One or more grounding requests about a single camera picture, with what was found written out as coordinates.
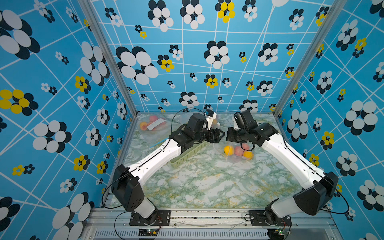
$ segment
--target green marble surface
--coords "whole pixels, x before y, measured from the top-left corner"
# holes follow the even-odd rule
[[[162,116],[171,120],[174,115]],[[186,123],[189,116],[190,113],[176,116],[173,129]],[[223,127],[233,126],[232,116],[218,114],[218,121]],[[278,128],[272,114],[253,116],[257,122],[268,122]],[[146,119],[148,115],[141,114],[140,118]],[[157,148],[150,147],[147,137],[135,132],[124,164],[135,163]],[[170,163],[163,166],[147,181],[144,193],[159,208],[264,208],[272,200],[301,189],[270,153],[257,146],[253,153],[251,160],[226,159],[213,144],[208,144],[176,169]],[[111,206],[118,204],[113,197]]]

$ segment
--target aluminum frame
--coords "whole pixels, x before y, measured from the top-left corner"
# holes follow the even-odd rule
[[[237,231],[240,234],[247,232],[255,232],[258,230],[276,229],[277,227],[252,227],[250,222],[243,219],[249,210],[254,209],[177,209],[172,208],[170,226],[162,227],[162,231],[172,232],[177,229],[178,232],[195,232],[213,231],[213,232],[232,232]],[[120,213],[124,212],[123,208],[117,209],[94,209],[84,229],[81,240],[107,240],[119,239],[114,232],[114,222]],[[131,213],[121,215],[116,220],[116,230],[118,232],[135,232],[139,228],[137,226],[130,226],[129,221]],[[343,240],[340,232],[328,212],[320,211],[316,216],[310,216],[304,213],[293,214],[291,216],[292,227],[291,229],[325,229],[329,240]],[[138,239],[137,235],[123,236],[126,239]],[[268,239],[247,237],[246,235],[239,235],[233,238],[224,234],[223,236],[203,236],[203,235],[181,235],[169,236],[167,238],[158,236],[162,239]]]
[[[97,43],[99,44],[101,51],[104,54],[104,57],[108,63],[108,66],[111,70],[111,73],[113,74],[116,83],[121,91],[122,96],[124,97],[125,101],[127,102],[127,106],[129,110],[131,111],[133,118],[136,118],[137,116],[137,109],[136,106],[133,103],[133,100],[131,96],[129,95],[129,91],[127,88],[127,85],[124,82],[124,79],[121,75],[121,72],[115,62],[115,59],[113,57],[113,53],[111,49],[108,46],[107,39],[105,38],[105,34],[103,33],[103,30],[101,29],[101,26],[99,24],[99,21],[97,19],[97,16],[89,2],[89,0],[78,0],[81,9],[84,12],[85,18],[87,19],[88,23],[92,27],[92,32],[96,38]]]

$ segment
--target floral wallpaper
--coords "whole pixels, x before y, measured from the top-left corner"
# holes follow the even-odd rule
[[[78,239],[132,118],[77,1],[0,8],[0,239]]]
[[[383,1],[348,0],[277,119],[292,146],[339,176],[326,204],[344,239],[382,240]]]
[[[141,112],[274,111],[332,3],[91,1]]]

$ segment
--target black cable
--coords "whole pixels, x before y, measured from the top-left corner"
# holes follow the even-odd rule
[[[183,111],[183,110],[186,110],[186,109],[196,109],[196,110],[199,110],[200,112],[204,113],[203,111],[201,111],[200,109],[197,109],[197,108],[184,108],[184,109],[181,109],[181,110],[178,111],[178,112],[173,116],[173,118],[172,118],[172,121],[171,121],[171,124],[170,124],[170,132],[171,132],[171,133],[172,133],[172,124],[173,124],[173,120],[174,120],[175,116],[176,116],[179,112],[181,112],[181,111]],[[147,163],[149,160],[151,160],[152,158],[154,158],[157,154],[155,154],[154,156],[152,156],[152,157],[151,157],[150,159],[148,159],[147,161],[143,162],[139,167],[142,167],[145,163]],[[122,205],[117,206],[117,207],[107,207],[107,206],[105,206],[105,203],[103,202],[104,194],[107,192],[107,189],[110,188],[110,187],[112,186],[112,184],[114,184],[116,181],[118,181],[119,179],[121,179],[121,178],[127,176],[128,174],[130,174],[131,172],[133,172],[133,171],[135,171],[135,170],[136,170],[136,168],[133,169],[132,171],[130,171],[129,173],[127,173],[126,175],[123,175],[123,176],[119,177],[119,178],[116,179],[113,183],[111,183],[109,186],[107,186],[107,187],[105,188],[105,191],[104,191],[103,195],[101,196],[101,204],[103,205],[104,208],[106,208],[106,209],[115,209],[115,208],[118,208],[118,207],[121,207],[121,206],[122,206]]]
[[[247,220],[247,219],[245,218],[245,216],[247,216],[247,215],[250,215],[250,214],[245,214],[244,217],[243,217],[243,219],[244,219],[245,221],[247,221],[247,222],[252,222],[252,220]]]
[[[349,211],[349,204],[348,204],[348,201],[345,199],[345,197],[339,192],[339,190],[337,190],[337,188],[335,188],[334,186],[333,186],[333,184],[331,184],[327,179],[325,179],[323,176],[321,176],[320,174],[318,174],[315,170],[313,170],[305,161],[303,161],[300,157],[298,157],[290,148],[288,148],[288,146],[287,146],[287,144],[286,144],[286,140],[285,140],[285,137],[284,137],[284,134],[281,134],[281,136],[283,137],[283,142],[284,142],[284,145],[285,145],[285,147],[289,150],[289,151],[291,151],[292,153],[293,153],[293,155],[295,155],[300,161],[302,161],[309,169],[311,169],[314,173],[316,173],[319,177],[321,177],[322,179],[324,179],[327,183],[329,183],[331,186],[332,186],[332,188],[334,188],[339,194],[340,194],[340,196],[344,199],[344,201],[345,201],[345,203],[347,204],[347,210],[345,211],[345,212],[332,212],[332,211],[328,211],[328,210],[323,210],[323,209],[321,209],[321,210],[323,210],[323,211],[325,211],[325,212],[331,212],[331,213],[333,213],[333,214],[345,214],[345,213],[347,213],[348,211]]]
[[[253,147],[252,147],[251,150],[246,150],[246,149],[243,148],[243,143],[242,142],[240,143],[241,149],[243,149],[244,151],[248,151],[248,152],[252,152],[255,149],[255,145],[253,143],[252,143],[252,145],[253,145]]]
[[[118,217],[119,217],[121,214],[124,214],[124,213],[126,213],[126,212],[122,212],[122,213],[120,213],[120,214],[115,218],[115,223],[113,224],[113,227],[114,227],[114,229],[115,229],[115,233],[116,233],[116,235],[117,235],[120,239],[122,239],[122,240],[128,240],[128,239],[124,239],[124,238],[122,238],[121,236],[119,236],[118,232],[116,231],[116,220],[118,219]]]
[[[289,226],[289,230],[288,230],[287,236],[285,236],[285,239],[284,239],[284,240],[287,239],[287,237],[288,237],[288,235],[289,235],[289,232],[291,231],[291,226]]]
[[[171,123],[170,123],[170,133],[171,133],[171,134],[172,134],[173,119],[175,118],[175,116],[176,116],[179,112],[181,112],[181,111],[183,111],[183,110],[186,110],[186,109],[196,109],[196,110],[199,110],[200,112],[202,112],[202,113],[204,114],[204,112],[201,111],[201,110],[198,109],[198,108],[184,108],[184,109],[181,109],[180,111],[178,111],[177,113],[175,113],[175,115],[174,115],[173,118],[172,118],[172,121],[171,121]],[[169,142],[170,142],[170,141],[167,142],[167,144],[164,146],[163,149],[165,149],[165,148],[168,146]]]
[[[115,181],[113,181],[113,183],[111,183],[109,186],[107,186],[107,187],[105,188],[104,193],[103,193],[103,195],[101,196],[101,204],[103,205],[104,208],[106,208],[106,209],[115,209],[115,208],[118,208],[118,207],[121,207],[121,206],[122,206],[122,205],[117,206],[117,207],[107,207],[107,206],[105,206],[105,203],[103,202],[104,194],[107,192],[107,189],[110,188],[110,187],[112,186],[112,184],[114,184],[115,182],[117,182],[118,180],[120,180],[121,178],[127,176],[128,174],[130,174],[131,172],[133,172],[133,171],[135,171],[135,170],[136,170],[136,168],[133,169],[132,171],[130,171],[129,173],[127,173],[127,174],[125,174],[125,175],[119,177],[118,179],[116,179]]]

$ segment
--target clear plastic bag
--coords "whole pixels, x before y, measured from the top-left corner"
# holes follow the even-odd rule
[[[227,134],[227,127],[220,127],[222,131]],[[228,142],[224,138],[219,143],[213,144],[214,149],[219,154],[223,155],[225,159],[229,162],[240,162],[251,160],[253,158],[253,152],[245,151],[241,148],[240,143],[237,142]],[[249,144],[243,143],[243,148],[249,150]]]
[[[139,118],[139,132],[149,146],[154,146],[170,135],[171,121],[162,114],[144,115]],[[173,130],[180,126],[173,123]]]

